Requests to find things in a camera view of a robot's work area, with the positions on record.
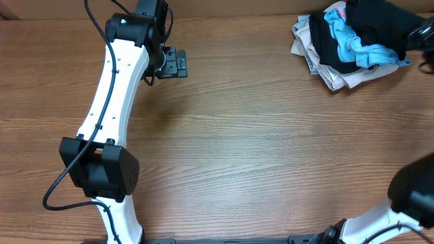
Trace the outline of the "black t-shirt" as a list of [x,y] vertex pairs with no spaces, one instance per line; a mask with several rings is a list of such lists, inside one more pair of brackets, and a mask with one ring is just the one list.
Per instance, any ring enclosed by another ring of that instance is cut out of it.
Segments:
[[363,46],[381,44],[406,57],[408,35],[425,19],[385,0],[347,0],[347,25]]

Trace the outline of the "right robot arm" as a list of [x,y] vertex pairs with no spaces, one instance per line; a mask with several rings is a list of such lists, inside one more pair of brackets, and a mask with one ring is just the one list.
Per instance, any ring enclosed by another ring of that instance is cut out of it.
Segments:
[[[414,15],[382,15],[365,21],[349,18],[355,32],[368,43],[377,42],[404,54],[424,53],[433,64],[433,19]],[[290,236],[288,243],[383,243],[402,233],[419,234],[433,227],[433,155],[403,168],[392,179],[387,200],[363,215],[341,220],[313,236]]]

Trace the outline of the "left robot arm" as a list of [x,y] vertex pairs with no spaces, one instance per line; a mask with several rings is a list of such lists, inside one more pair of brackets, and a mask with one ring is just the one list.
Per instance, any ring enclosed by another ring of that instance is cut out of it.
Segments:
[[66,174],[100,211],[106,242],[144,243],[132,198],[140,164],[126,149],[127,125],[140,81],[186,78],[186,53],[165,46],[165,17],[114,14],[104,34],[105,62],[90,111],[59,151]]

